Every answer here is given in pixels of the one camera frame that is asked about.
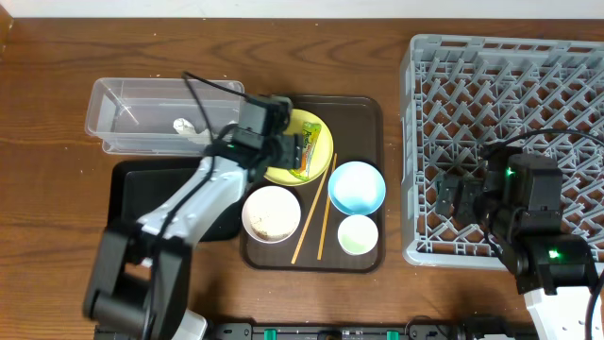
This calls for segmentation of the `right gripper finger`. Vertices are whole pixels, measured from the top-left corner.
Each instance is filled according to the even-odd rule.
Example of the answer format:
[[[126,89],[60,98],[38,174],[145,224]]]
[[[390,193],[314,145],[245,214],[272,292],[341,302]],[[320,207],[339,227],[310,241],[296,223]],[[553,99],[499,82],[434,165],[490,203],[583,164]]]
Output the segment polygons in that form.
[[[460,221],[481,222],[487,214],[484,181],[477,178],[461,179]]]
[[[457,218],[460,212],[463,180],[460,176],[441,174],[436,179],[437,200],[435,211],[447,218]]]

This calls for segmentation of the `yellow plate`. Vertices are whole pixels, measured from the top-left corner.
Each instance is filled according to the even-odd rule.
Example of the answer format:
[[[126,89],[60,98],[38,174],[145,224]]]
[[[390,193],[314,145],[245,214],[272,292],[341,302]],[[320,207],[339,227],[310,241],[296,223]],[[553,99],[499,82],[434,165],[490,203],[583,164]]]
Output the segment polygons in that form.
[[[317,142],[312,155],[309,158],[309,173],[303,178],[298,178],[294,176],[290,170],[269,167],[264,175],[266,179],[279,185],[298,186],[319,178],[329,167],[334,150],[334,143],[329,127],[321,118],[309,111],[294,109],[292,112],[292,122],[285,133],[294,134],[301,132],[305,123],[318,124],[321,126]]]

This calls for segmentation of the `green orange snack wrapper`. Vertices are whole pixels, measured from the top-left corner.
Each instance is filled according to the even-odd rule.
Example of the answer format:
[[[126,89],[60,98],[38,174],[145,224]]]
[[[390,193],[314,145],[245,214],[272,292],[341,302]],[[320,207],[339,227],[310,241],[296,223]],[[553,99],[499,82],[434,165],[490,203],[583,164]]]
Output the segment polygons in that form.
[[[310,178],[310,163],[314,148],[317,145],[321,133],[321,125],[317,123],[304,122],[302,125],[303,149],[299,168],[290,170],[289,173],[297,179],[308,180]]]

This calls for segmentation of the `white bowl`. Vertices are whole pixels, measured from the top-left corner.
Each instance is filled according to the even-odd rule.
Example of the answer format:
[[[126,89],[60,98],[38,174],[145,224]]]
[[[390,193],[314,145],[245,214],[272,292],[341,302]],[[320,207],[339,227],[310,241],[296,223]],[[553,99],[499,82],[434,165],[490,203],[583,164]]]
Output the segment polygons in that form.
[[[296,196],[279,186],[264,186],[243,204],[242,224],[246,233],[264,244],[276,244],[291,237],[301,220]]]

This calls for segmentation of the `light blue bowl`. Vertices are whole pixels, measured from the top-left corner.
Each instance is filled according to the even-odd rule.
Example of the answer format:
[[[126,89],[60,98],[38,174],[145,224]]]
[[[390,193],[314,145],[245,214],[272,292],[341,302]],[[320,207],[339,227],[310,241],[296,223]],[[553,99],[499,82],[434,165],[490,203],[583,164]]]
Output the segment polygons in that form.
[[[370,163],[349,161],[338,166],[328,181],[331,203],[347,215],[376,212],[386,197],[386,183]]]

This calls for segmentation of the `small white green cup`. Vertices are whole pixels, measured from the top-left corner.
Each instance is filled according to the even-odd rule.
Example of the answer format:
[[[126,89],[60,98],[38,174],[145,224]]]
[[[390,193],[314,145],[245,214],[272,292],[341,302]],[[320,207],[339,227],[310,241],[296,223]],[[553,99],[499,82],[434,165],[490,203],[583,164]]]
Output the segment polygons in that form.
[[[338,242],[342,250],[351,256],[371,251],[378,242],[378,227],[365,215],[347,216],[338,227]]]

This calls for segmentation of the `white tissue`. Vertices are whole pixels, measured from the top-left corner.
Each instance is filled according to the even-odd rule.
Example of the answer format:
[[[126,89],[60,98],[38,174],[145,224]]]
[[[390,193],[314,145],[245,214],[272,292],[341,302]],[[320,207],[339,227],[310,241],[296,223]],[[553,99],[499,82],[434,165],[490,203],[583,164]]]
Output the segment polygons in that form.
[[[210,131],[205,129],[197,133],[194,125],[185,118],[177,118],[173,123],[173,128],[178,135],[185,137],[194,144],[206,145],[210,143]]]

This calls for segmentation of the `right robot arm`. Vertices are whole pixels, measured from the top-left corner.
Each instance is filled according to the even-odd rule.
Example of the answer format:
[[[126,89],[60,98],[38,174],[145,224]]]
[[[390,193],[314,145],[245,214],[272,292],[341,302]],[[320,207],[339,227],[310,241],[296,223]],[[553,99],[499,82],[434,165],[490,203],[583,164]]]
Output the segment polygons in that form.
[[[485,228],[539,338],[602,338],[603,275],[587,242],[562,230],[562,170],[519,147],[498,148],[486,161],[484,178],[438,179],[436,213]]]

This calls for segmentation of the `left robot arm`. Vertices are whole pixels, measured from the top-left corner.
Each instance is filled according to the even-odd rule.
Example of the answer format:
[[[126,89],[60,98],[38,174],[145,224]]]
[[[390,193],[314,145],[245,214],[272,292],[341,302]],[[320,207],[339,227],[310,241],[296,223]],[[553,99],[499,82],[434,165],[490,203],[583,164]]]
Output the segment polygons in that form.
[[[193,248],[267,168],[293,169],[299,134],[236,128],[231,141],[206,148],[193,175],[154,211],[105,227],[83,301],[83,314],[137,339],[176,339],[205,332],[187,309]]]

